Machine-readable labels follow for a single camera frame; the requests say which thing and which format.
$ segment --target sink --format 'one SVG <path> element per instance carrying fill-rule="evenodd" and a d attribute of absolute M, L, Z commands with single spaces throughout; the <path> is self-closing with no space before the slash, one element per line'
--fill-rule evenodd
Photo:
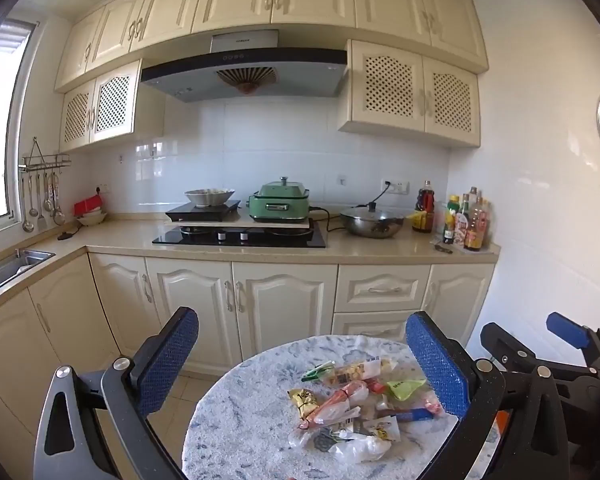
<path fill-rule="evenodd" d="M 27 272 L 37 264 L 48 260 L 53 253 L 43 253 L 42 251 L 32 251 L 29 249 L 16 249 L 16 251 L 0 262 L 0 287 L 12 280 L 16 276 Z"/>

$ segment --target marble tabletop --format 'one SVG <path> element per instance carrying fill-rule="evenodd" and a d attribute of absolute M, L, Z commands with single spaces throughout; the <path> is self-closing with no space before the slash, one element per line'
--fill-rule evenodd
<path fill-rule="evenodd" d="M 182 451 L 184 474 L 190 480 L 416 479 L 455 425 L 455 416 L 400 423 L 401 441 L 377 462 L 343 465 L 311 443 L 305 449 L 287 443 L 298 410 L 286 392 L 308 387 L 323 400 L 333 393 L 321 384 L 301 383 L 305 371 L 328 360 L 348 364 L 385 354 L 398 364 L 383 380 L 424 378 L 407 345 L 366 336 L 316 336 L 246 360 L 198 402 Z M 494 427 L 467 478 L 483 475 L 497 442 Z"/>

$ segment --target metal bolt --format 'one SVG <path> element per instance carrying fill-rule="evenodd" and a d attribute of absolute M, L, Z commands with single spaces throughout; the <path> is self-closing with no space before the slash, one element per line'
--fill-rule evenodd
<path fill-rule="evenodd" d="M 549 368 L 547 368 L 546 366 L 539 366 L 538 375 L 544 378 L 551 377 L 551 370 L 549 370 Z"/>
<path fill-rule="evenodd" d="M 113 361 L 113 367 L 115 370 L 126 370 L 129 368 L 131 361 L 127 357 L 119 357 L 115 361 Z"/>
<path fill-rule="evenodd" d="M 486 374 L 488 374 L 489 372 L 491 372 L 491 370 L 493 370 L 493 365 L 491 364 L 490 361 L 487 361 L 487 359 L 478 360 L 478 362 L 475 364 L 475 366 L 478 368 L 478 370 L 480 370 L 481 372 L 484 372 Z"/>
<path fill-rule="evenodd" d="M 56 370 L 56 377 L 62 379 L 63 377 L 67 377 L 71 373 L 71 368 L 68 366 L 61 366 Z"/>

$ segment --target blue gripper pad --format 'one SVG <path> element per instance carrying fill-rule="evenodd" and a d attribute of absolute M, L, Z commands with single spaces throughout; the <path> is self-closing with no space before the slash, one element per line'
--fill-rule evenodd
<path fill-rule="evenodd" d="M 549 314 L 546 318 L 546 328 L 574 348 L 583 349 L 589 346 L 587 331 L 562 314 L 557 312 Z"/>
<path fill-rule="evenodd" d="M 162 407 L 197 339 L 198 314 L 181 306 L 160 333 L 142 345 L 136 353 L 142 353 L 138 362 L 134 357 L 135 367 L 140 369 L 132 370 L 136 372 L 136 407 L 140 415 L 146 417 Z"/>
<path fill-rule="evenodd" d="M 406 340 L 447 413 L 463 418 L 473 395 L 471 358 L 425 312 L 407 319 Z"/>

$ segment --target green electric pot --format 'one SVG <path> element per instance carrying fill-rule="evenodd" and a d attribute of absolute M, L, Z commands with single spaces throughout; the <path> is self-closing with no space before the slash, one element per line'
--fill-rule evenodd
<path fill-rule="evenodd" d="M 251 195 L 248 205 L 256 222 L 303 222 L 309 216 L 309 190 L 283 176 Z"/>

